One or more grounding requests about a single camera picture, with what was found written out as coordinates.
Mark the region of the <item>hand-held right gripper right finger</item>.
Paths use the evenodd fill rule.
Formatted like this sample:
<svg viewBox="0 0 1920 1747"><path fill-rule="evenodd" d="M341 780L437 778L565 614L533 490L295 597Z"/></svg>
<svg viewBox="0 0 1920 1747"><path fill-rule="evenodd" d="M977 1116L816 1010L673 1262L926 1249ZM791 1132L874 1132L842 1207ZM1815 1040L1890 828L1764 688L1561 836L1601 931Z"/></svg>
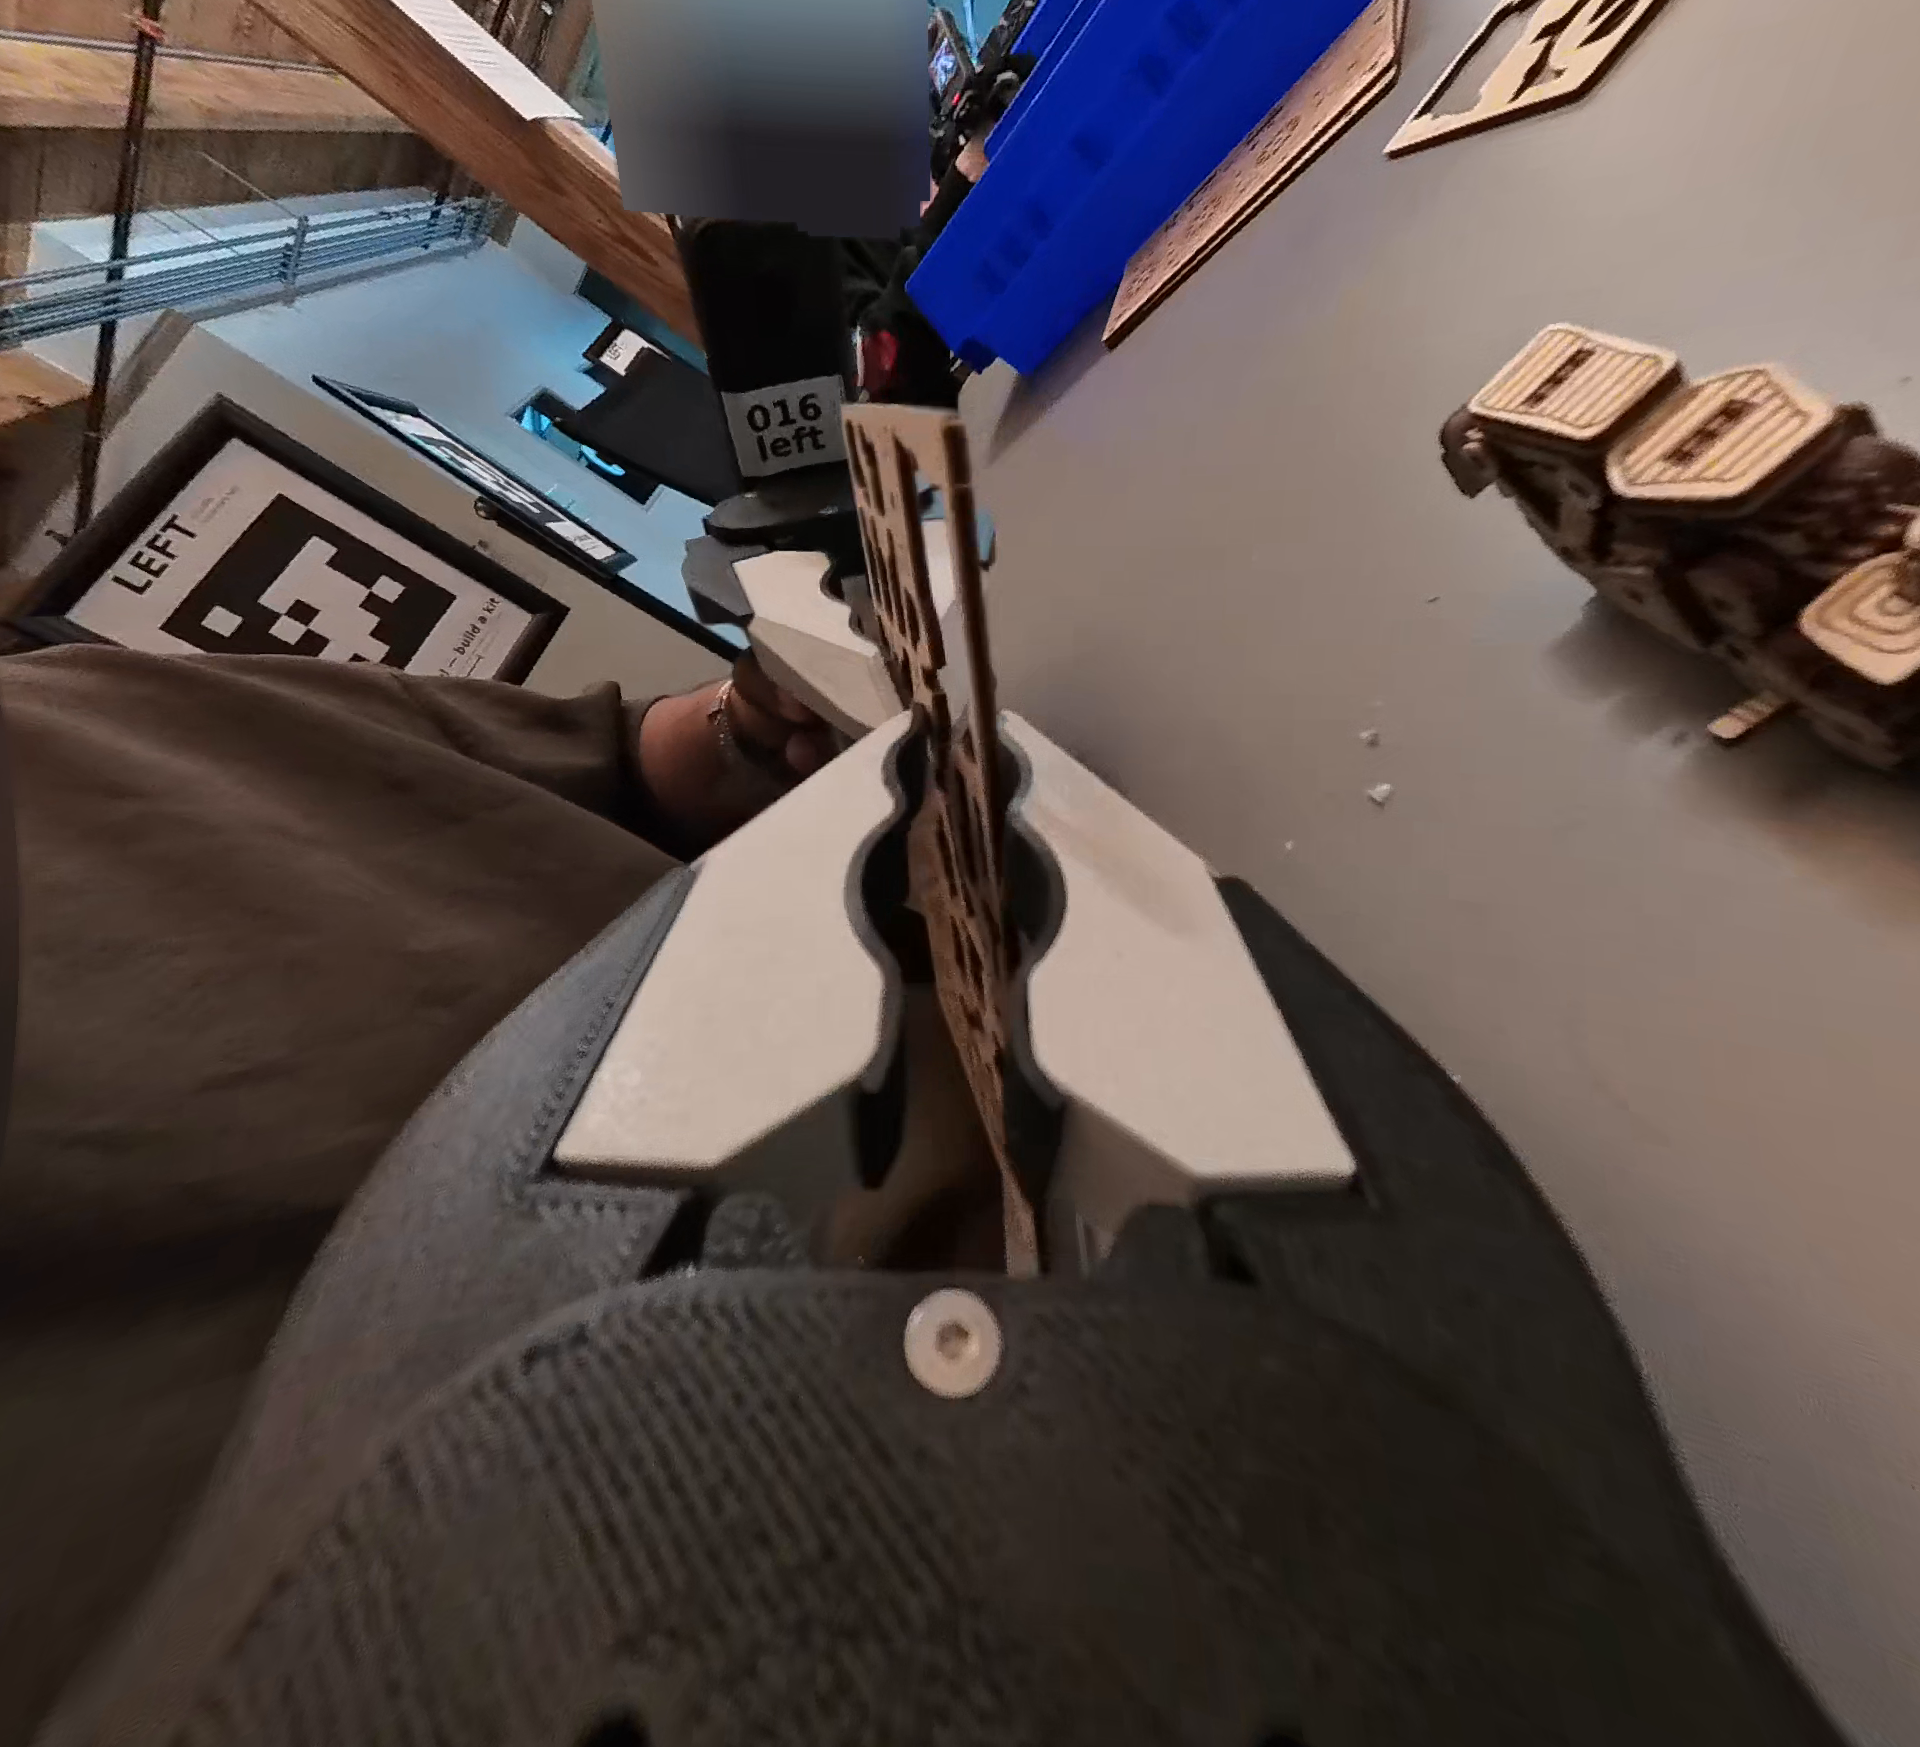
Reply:
<svg viewBox="0 0 1920 1747"><path fill-rule="evenodd" d="M1023 713L1000 753L1010 1126L1037 1201L1346 1188L1354 1156L1215 871Z"/></svg>

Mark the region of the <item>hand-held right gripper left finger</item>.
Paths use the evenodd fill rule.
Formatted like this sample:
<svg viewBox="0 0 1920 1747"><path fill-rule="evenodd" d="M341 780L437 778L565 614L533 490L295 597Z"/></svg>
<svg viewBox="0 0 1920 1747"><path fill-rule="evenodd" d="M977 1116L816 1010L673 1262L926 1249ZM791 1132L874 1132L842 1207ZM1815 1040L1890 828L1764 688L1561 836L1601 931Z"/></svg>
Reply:
<svg viewBox="0 0 1920 1747"><path fill-rule="evenodd" d="M904 709L709 848L549 1162L582 1182L881 1182L904 978L869 917L911 823Z"/></svg>

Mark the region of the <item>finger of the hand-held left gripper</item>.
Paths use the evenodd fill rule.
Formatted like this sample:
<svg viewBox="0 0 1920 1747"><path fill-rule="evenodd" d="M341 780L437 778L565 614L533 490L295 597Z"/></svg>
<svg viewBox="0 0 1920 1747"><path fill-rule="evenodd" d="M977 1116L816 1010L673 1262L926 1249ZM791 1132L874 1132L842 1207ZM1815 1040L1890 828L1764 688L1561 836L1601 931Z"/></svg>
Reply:
<svg viewBox="0 0 1920 1747"><path fill-rule="evenodd" d="M933 489L933 606L935 614L959 614L959 573L973 573L981 594L993 586L997 566L997 524L987 512L973 509L973 546L958 546L963 536L947 514L947 490Z"/></svg>
<svg viewBox="0 0 1920 1747"><path fill-rule="evenodd" d="M736 560L751 648L765 675L835 733L865 736L904 702L856 614L829 590L829 553L778 549Z"/></svg>

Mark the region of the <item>wooden puzzle sheet with gears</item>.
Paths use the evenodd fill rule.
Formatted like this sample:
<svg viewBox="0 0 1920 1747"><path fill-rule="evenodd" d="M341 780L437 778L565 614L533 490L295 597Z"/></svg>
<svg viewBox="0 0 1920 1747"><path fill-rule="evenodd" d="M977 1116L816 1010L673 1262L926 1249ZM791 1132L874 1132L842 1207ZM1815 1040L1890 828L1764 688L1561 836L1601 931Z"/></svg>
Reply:
<svg viewBox="0 0 1920 1747"><path fill-rule="evenodd" d="M933 489L947 490L959 549L973 546L973 450L947 410L857 401L842 414L865 586L885 671L926 740L926 791L911 841L933 986L1000 1168L1007 1273L1042 1273L1033 1188L1010 1132L1007 849L1000 702L987 597L959 573L959 614L933 606Z"/></svg>

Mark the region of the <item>person's left forearm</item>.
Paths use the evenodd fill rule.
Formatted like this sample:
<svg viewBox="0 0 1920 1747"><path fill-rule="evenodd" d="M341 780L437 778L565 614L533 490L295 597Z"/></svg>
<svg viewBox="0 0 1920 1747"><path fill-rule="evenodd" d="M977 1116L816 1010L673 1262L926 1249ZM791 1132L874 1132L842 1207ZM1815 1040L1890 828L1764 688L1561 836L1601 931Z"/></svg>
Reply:
<svg viewBox="0 0 1920 1747"><path fill-rule="evenodd" d="M721 689L701 683L630 713L639 836L680 862L699 857L729 828L729 759L709 716Z"/></svg>

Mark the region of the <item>person's left hand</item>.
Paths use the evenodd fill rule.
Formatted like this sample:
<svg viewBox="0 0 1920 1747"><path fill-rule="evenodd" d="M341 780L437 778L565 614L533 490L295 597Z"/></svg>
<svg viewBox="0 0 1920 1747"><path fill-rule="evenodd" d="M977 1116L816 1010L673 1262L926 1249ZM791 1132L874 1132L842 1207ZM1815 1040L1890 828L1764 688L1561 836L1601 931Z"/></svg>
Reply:
<svg viewBox="0 0 1920 1747"><path fill-rule="evenodd" d="M734 661L734 729L746 753L736 800L765 811L842 753L842 733L768 679L757 657Z"/></svg>

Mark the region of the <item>white paper sheet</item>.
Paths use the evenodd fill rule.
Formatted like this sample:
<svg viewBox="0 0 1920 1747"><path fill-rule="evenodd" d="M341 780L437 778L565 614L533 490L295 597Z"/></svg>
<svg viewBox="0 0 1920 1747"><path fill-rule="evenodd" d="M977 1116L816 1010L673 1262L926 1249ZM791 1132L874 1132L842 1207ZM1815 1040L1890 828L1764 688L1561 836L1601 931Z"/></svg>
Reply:
<svg viewBox="0 0 1920 1747"><path fill-rule="evenodd" d="M483 33L452 0L385 0L396 4L441 55L466 67L483 90L504 99L504 107L532 125L586 125L578 111L539 73L518 63L491 33Z"/></svg>

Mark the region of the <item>brown shirt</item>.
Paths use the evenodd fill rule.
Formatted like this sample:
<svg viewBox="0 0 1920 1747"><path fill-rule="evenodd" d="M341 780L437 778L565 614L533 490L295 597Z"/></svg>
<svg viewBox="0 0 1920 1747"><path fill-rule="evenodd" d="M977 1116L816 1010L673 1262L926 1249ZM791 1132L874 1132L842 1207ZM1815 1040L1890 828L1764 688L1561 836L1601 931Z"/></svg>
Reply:
<svg viewBox="0 0 1920 1747"><path fill-rule="evenodd" d="M321 661L4 661L4 1742L158 1567L405 1116L667 871L639 706Z"/></svg>

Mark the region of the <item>blue plastic bin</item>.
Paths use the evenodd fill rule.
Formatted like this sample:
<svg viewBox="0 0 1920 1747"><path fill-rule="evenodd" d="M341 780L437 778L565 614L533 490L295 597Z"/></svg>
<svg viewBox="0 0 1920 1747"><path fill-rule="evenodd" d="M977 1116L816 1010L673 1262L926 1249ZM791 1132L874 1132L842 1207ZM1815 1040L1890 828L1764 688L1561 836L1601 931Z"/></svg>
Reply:
<svg viewBox="0 0 1920 1747"><path fill-rule="evenodd" d="M1042 0L987 172L911 278L968 371L1037 371L1374 0Z"/></svg>

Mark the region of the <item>stack of wooden sheets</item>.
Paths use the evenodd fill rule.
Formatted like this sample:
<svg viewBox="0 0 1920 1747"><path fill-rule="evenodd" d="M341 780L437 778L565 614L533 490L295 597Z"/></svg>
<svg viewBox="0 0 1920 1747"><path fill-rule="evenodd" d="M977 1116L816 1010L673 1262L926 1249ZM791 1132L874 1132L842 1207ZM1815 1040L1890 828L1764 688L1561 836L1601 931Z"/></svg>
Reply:
<svg viewBox="0 0 1920 1747"><path fill-rule="evenodd" d="M1408 0L1374 0L1128 263L1102 327L1120 347L1333 142L1392 94Z"/></svg>

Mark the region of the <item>framed marker poster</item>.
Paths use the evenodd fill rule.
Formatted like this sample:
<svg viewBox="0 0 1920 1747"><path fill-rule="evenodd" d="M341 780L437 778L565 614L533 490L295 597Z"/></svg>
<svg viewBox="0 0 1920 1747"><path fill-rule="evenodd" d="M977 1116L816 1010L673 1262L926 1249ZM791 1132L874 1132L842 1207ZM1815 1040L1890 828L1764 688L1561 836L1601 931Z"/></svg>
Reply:
<svg viewBox="0 0 1920 1747"><path fill-rule="evenodd" d="M526 683L570 610L229 399L37 576L4 650L303 657Z"/></svg>

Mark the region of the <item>wooden gear model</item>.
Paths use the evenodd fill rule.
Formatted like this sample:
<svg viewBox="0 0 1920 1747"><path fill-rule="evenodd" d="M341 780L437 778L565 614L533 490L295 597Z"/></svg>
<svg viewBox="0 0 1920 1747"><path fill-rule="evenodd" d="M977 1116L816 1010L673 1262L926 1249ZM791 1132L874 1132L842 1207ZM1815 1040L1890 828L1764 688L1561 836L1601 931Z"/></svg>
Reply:
<svg viewBox="0 0 1920 1747"><path fill-rule="evenodd" d="M1438 433L1592 594L1743 688L1708 736L1791 716L1916 778L1916 450L1784 366L1551 324Z"/></svg>

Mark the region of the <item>framed wall poster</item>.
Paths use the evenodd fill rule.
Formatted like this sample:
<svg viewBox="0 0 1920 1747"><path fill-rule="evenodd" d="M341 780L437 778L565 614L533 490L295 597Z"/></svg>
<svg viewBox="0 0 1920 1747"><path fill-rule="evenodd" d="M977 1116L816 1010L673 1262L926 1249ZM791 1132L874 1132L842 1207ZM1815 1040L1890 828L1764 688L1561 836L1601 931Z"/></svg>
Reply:
<svg viewBox="0 0 1920 1747"><path fill-rule="evenodd" d="M483 457L476 445L458 437L444 423L424 414L419 401L359 389L329 373L314 373L314 388L329 399L345 401L385 437L402 440L409 454L452 475L476 509L501 527L515 531L526 544L539 544L549 558L563 558L600 583L618 583L635 566L635 553L582 524L553 494L532 489L513 470Z"/></svg>

